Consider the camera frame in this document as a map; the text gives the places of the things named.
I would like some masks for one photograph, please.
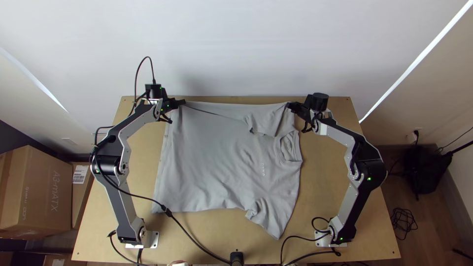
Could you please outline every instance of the wooden table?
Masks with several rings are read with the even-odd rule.
[[[241,104],[268,104],[284,101],[304,102],[305,97],[185,97],[188,101],[208,101]],[[133,97],[122,97],[114,123],[129,113]],[[330,97],[328,108],[341,126],[362,133],[350,98]],[[132,193],[152,197],[165,123],[145,125],[129,139],[132,148],[128,184]],[[296,126],[302,129],[303,120]],[[175,217],[201,244],[213,253],[227,258],[238,249],[247,264],[278,264],[281,244],[289,235],[314,238],[310,221],[315,216],[325,218],[337,214],[348,187],[347,168],[343,161],[345,147],[329,137],[313,133],[299,133],[304,163],[301,169],[299,197],[294,213],[280,240],[274,240],[259,225],[245,218],[245,211],[222,209],[196,213],[175,213]],[[159,231],[156,249],[145,249],[143,263],[168,264],[175,260],[191,264],[221,264],[196,247],[177,224],[164,214],[151,214],[151,202],[133,198],[136,213],[144,218],[148,230]],[[324,228],[326,224],[316,222]],[[73,260],[94,262],[125,262],[110,246],[108,233],[117,227],[117,221],[104,187],[94,182],[84,217],[77,236]],[[338,248],[341,257],[334,254],[312,256],[301,263],[367,261],[400,258],[398,245],[380,188],[374,190],[356,224],[357,233],[348,247]],[[114,243],[130,259],[135,260],[136,249],[125,249],[116,236]],[[316,251],[315,243],[300,239],[289,240],[283,253],[284,262]]]

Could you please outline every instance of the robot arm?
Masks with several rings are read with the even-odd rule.
[[[355,237],[356,221],[371,191],[386,178],[386,169],[378,150],[364,136],[337,124],[327,109],[328,98],[326,94],[314,93],[307,95],[304,104],[289,102],[286,107],[304,119],[303,133],[313,131],[317,135],[329,136],[347,148],[344,160],[350,185],[337,216],[330,219],[325,230],[320,230],[329,234],[317,241],[321,247],[340,247]],[[320,237],[320,232],[315,231],[315,237]]]
[[[91,154],[91,171],[107,190],[108,198],[117,217],[117,236],[128,248],[156,248],[159,233],[146,230],[143,219],[136,215],[127,184],[131,149],[128,138],[147,123],[172,123],[166,113],[185,104],[185,100],[168,98],[159,84],[146,85],[146,98],[135,112],[112,127]]]

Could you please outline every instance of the white wall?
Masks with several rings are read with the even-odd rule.
[[[362,123],[375,145],[407,144],[416,127],[420,143],[444,146],[473,126],[473,9],[470,8],[411,74]],[[446,151],[473,139],[473,131]],[[448,168],[473,220],[473,147]]]
[[[0,120],[56,151],[63,153],[91,151],[93,138],[88,130],[54,103],[2,54],[0,54],[0,95]],[[64,142],[61,140],[62,137],[71,138],[77,145]]]
[[[456,130],[453,130],[450,135],[440,140],[437,144],[442,147],[456,139],[463,132],[467,131],[471,126],[470,124],[465,124],[463,127],[460,127]],[[452,143],[450,146],[445,148],[444,153],[447,151],[454,150],[466,144],[467,142],[473,140],[473,131],[470,131],[468,134],[465,134],[461,139]],[[462,197],[463,203],[467,208],[468,214],[470,215],[471,220],[473,221],[473,171],[472,171],[472,160],[473,160],[473,146],[465,148],[453,155],[453,160],[448,170],[452,175],[453,181],[457,186],[458,192]]]
[[[465,2],[10,1],[0,47],[89,132],[133,93],[145,55],[170,94],[325,92],[351,96],[362,117]]]

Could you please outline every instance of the gray t-shirt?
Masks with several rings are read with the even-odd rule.
[[[302,156],[285,103],[187,102],[169,113],[154,199],[173,212],[246,210],[274,238],[299,191]],[[152,212],[162,212],[155,203]]]

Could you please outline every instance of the wooden floor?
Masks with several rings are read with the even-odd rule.
[[[381,148],[380,152],[389,168],[402,155],[403,150]],[[402,167],[395,168],[395,171],[399,170],[402,170]],[[366,264],[370,266],[473,265],[473,261],[451,251],[453,247],[459,246],[460,238],[440,189],[428,195],[421,195],[420,200],[416,201],[408,183],[404,179],[395,176],[387,177],[381,185],[381,189],[390,214],[396,207],[411,210],[419,229],[408,233],[404,241],[398,240],[401,259],[369,261],[365,262]],[[351,266],[362,265],[357,262],[348,263]],[[129,264],[89,263],[89,265],[120,266]]]

